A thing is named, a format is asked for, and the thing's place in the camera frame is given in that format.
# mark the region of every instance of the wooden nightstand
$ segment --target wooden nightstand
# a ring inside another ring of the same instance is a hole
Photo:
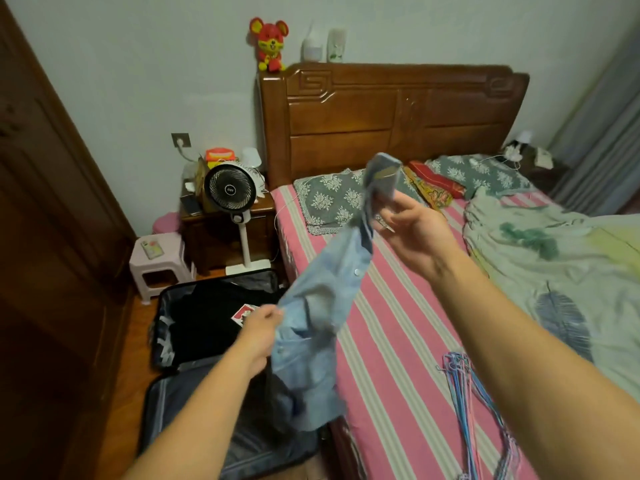
[[[273,227],[276,215],[270,193],[259,198],[251,208],[247,222],[251,259],[274,259],[278,251],[278,236]],[[190,216],[180,205],[180,224],[185,250],[199,274],[208,276],[210,270],[242,264],[240,231],[225,212],[210,212]]]
[[[520,169],[518,170],[524,177],[527,177],[532,184],[534,184],[540,192],[548,194],[557,183],[560,181],[564,174],[569,170],[567,165],[554,160],[554,167],[551,170],[536,166],[534,163],[536,157],[536,149],[529,146],[527,151],[524,152],[522,161],[520,162]]]

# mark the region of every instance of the pink striped bed sheet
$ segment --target pink striped bed sheet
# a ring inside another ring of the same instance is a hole
[[[307,231],[292,185],[272,192],[287,273],[295,279],[331,239]],[[540,192],[505,197],[532,207],[549,203]],[[463,200],[444,209],[460,243]],[[387,243],[374,239],[374,256],[345,327],[338,334],[337,387],[368,478],[455,479],[462,472],[463,443],[442,356],[461,351],[460,339],[429,285],[400,263]],[[502,451],[491,413],[474,398],[477,448],[483,477]],[[518,476],[536,478],[523,460]]]

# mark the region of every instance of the person's left hand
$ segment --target person's left hand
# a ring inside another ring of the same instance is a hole
[[[271,355],[276,327],[283,313],[276,305],[263,305],[244,319],[243,329],[233,347],[248,361],[251,377],[260,373]]]

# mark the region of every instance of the red toy mouse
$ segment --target red toy mouse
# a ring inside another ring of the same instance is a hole
[[[282,20],[274,23],[263,23],[255,17],[249,22],[249,30],[258,35],[258,69],[277,72],[284,70],[282,54],[284,37],[289,35],[289,27]]]

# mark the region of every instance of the light green blanket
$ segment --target light green blanket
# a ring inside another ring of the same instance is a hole
[[[465,218],[492,281],[640,401],[640,216],[503,206],[480,188]]]

